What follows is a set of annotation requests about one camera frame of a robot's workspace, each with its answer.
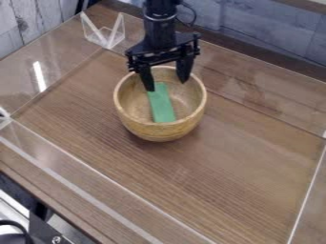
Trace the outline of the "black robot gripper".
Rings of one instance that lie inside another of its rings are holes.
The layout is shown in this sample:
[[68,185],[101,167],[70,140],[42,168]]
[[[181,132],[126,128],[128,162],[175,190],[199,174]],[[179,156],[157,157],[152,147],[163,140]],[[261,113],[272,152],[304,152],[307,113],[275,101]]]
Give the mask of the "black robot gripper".
[[199,40],[201,36],[196,32],[164,33],[149,31],[144,39],[126,49],[126,68],[139,72],[143,85],[148,92],[155,91],[151,67],[161,64],[176,63],[176,76],[181,84],[189,78],[196,56],[200,54]]

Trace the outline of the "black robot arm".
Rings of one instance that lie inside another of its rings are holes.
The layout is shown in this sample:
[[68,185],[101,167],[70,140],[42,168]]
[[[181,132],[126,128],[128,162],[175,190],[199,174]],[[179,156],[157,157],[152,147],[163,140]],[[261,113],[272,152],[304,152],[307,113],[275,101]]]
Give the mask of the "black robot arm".
[[153,66],[175,62],[176,77],[184,83],[200,54],[200,35],[196,32],[176,31],[176,6],[181,4],[181,0],[145,0],[144,38],[124,52],[128,70],[140,75],[148,92],[155,91],[151,74]]

